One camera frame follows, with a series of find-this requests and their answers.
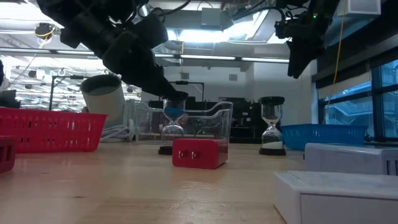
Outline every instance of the white cylinder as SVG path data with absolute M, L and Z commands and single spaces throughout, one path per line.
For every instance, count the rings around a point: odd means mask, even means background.
M 80 87 L 90 113 L 106 114 L 105 128 L 123 123 L 124 95 L 121 80 L 115 75 L 96 75 Z

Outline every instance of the clear plastic container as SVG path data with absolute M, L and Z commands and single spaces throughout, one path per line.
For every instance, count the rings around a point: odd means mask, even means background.
M 140 144 L 161 144 L 162 129 L 168 125 L 163 109 L 150 108 L 135 102 L 136 141 Z M 233 104 L 219 102 L 209 110 L 185 110 L 177 123 L 183 129 L 182 138 L 223 139 L 229 141 Z
M 163 114 L 163 109 L 150 108 L 144 102 L 135 101 L 131 113 L 136 125 L 136 142 L 160 143 L 162 128 L 169 122 Z

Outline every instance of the wall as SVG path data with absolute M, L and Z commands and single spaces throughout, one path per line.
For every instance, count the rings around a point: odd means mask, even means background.
M 254 63 L 246 73 L 239 68 L 184 67 L 190 73 L 191 82 L 205 82 L 205 100 L 218 101 L 219 97 L 240 97 L 258 101 L 263 96 L 283 96 L 284 117 L 282 125 L 318 122 L 318 96 L 311 74 L 316 73 L 313 61 L 299 79 L 287 76 L 288 65 L 284 63 Z M 167 67 L 165 77 L 169 81 L 180 80 L 180 67 Z M 238 81 L 229 81 L 229 74 L 237 74 Z M 176 86 L 201 100 L 201 93 L 191 85 Z M 142 101 L 158 100 L 157 96 L 143 93 Z
M 167 67 L 164 70 L 168 81 L 180 81 L 180 67 Z M 189 82 L 205 83 L 205 100 L 218 101 L 219 97 L 245 97 L 245 73 L 240 68 L 219 68 L 213 67 L 183 67 L 183 72 L 189 73 Z M 229 74 L 237 74 L 236 82 L 229 80 Z M 174 85 L 177 90 L 186 91 L 190 96 L 195 96 L 197 101 L 201 101 L 201 85 Z M 158 96 L 142 93 L 142 101 L 158 100 Z
M 315 64 L 315 61 L 312 62 L 299 79 L 294 79 L 287 76 L 287 64 L 255 63 L 253 100 L 263 96 L 283 96 L 282 125 L 316 123 L 317 91 L 311 82 L 311 74 L 316 71 Z
M 250 65 L 250 67 L 246 70 L 246 83 L 245 83 L 245 99 L 247 100 L 254 100 L 257 101 L 257 99 L 254 99 L 254 63 Z

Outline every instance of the red block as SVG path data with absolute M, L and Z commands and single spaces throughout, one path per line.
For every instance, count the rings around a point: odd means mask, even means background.
M 228 160 L 228 142 L 211 139 L 176 139 L 173 141 L 173 165 L 215 169 Z
M 16 138 L 0 136 L 0 174 L 12 170 L 16 151 Z

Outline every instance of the white box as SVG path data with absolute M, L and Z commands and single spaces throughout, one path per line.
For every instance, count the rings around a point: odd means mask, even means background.
M 308 143 L 305 165 L 307 171 L 398 175 L 398 149 Z
M 275 191 L 287 224 L 398 222 L 398 177 L 288 171 L 275 173 Z

